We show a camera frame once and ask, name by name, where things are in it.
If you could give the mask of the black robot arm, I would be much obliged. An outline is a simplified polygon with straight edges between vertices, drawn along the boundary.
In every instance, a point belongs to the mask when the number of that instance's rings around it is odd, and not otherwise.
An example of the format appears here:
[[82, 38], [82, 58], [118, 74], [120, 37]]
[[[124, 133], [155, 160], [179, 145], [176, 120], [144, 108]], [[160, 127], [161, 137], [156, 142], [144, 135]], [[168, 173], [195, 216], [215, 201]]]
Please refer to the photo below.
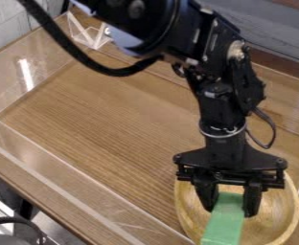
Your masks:
[[176, 176], [195, 186], [213, 210], [219, 185], [244, 188], [243, 211], [258, 213], [262, 193], [284, 186], [287, 162], [254, 149], [247, 117], [266, 99], [240, 30], [200, 0], [70, 0], [109, 26], [116, 46], [131, 56], [157, 56], [187, 80], [199, 108], [204, 147], [173, 156]]

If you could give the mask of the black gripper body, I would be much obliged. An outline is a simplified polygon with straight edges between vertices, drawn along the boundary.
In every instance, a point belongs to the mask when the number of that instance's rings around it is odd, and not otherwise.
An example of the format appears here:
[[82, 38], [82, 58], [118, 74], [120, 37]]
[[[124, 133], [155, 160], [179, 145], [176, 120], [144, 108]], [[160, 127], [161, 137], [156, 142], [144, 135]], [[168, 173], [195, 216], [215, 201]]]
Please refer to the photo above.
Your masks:
[[244, 130], [228, 136], [204, 136], [204, 140], [205, 147], [172, 158], [180, 181], [193, 182], [199, 175], [224, 185], [246, 186], [255, 180], [264, 189], [284, 187], [286, 160], [254, 149]]

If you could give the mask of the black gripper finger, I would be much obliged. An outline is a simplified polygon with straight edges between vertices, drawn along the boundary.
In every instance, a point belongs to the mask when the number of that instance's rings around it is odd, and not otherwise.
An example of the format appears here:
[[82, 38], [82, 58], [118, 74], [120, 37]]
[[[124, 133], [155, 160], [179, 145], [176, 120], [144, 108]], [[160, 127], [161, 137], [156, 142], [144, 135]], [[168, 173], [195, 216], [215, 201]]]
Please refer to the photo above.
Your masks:
[[244, 187], [244, 193], [243, 193], [243, 210], [244, 210], [246, 217], [252, 217], [258, 214], [260, 198], [262, 198], [262, 185], [259, 183], [250, 183]]
[[217, 184], [207, 179], [195, 179], [195, 193], [203, 208], [211, 212], [219, 197]]

